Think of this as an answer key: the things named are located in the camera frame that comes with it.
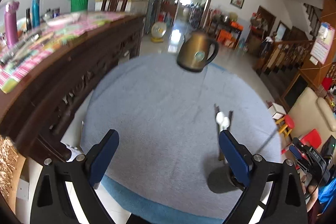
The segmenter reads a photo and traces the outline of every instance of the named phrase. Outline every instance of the pink bottle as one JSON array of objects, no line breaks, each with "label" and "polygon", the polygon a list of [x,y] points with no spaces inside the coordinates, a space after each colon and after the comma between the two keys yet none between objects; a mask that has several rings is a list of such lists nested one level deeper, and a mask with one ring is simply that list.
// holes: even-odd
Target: pink bottle
[{"label": "pink bottle", "polygon": [[12,1],[6,4],[5,10],[5,32],[7,39],[7,46],[11,48],[18,42],[19,38],[17,36],[16,27],[16,11],[19,8],[18,1]]}]

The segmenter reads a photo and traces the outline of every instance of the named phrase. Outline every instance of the staircase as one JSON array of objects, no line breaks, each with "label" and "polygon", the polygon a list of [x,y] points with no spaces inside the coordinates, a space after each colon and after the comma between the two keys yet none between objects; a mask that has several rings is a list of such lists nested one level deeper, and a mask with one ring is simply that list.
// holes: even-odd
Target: staircase
[{"label": "staircase", "polygon": [[312,45],[313,40],[279,41],[274,42],[272,48],[264,54],[264,65],[256,72],[274,100],[280,99],[285,93]]},{"label": "staircase", "polygon": [[308,21],[310,22],[310,28],[311,28],[310,35],[312,35],[313,40],[315,40],[321,26],[320,15],[322,10],[306,3],[304,3],[304,6],[306,7]]}]

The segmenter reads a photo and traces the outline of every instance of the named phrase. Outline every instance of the round table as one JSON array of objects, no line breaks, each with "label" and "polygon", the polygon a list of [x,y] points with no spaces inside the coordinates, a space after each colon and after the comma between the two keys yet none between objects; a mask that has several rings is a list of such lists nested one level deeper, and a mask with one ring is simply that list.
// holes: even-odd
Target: round table
[{"label": "round table", "polygon": [[[109,129],[120,136],[102,180],[126,210],[151,223],[222,223],[241,195],[207,186],[218,161],[214,104],[233,110],[231,133],[252,154],[276,129],[267,107],[240,78],[210,64],[183,70],[176,56],[154,54],[117,66],[95,89],[85,118],[86,153]],[[261,151],[280,162],[278,134]]]}]

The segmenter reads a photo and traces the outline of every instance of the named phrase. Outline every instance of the sofa armrest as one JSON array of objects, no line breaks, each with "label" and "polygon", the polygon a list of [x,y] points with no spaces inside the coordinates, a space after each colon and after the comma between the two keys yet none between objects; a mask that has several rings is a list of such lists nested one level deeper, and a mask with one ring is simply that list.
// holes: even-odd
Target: sofa armrest
[{"label": "sofa armrest", "polygon": [[336,132],[336,118],[328,103],[323,98],[318,98],[316,103],[328,125],[329,130]]}]

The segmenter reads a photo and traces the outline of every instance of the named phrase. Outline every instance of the floral tablecloth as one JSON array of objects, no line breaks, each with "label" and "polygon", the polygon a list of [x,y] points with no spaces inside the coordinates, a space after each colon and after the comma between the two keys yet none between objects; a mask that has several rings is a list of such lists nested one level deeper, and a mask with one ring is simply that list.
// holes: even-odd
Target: floral tablecloth
[{"label": "floral tablecloth", "polygon": [[[51,35],[51,39],[44,44],[41,43],[30,48],[26,53],[26,57],[19,62],[10,60],[5,65],[0,66],[0,89],[4,93],[9,93],[34,67],[60,49],[61,46],[87,31],[94,30],[126,15],[126,13],[94,12],[82,15],[79,21],[74,24],[57,27],[46,26],[42,29],[42,35],[40,37]],[[0,58],[4,56],[7,51],[8,49],[4,48],[0,52]]]}]

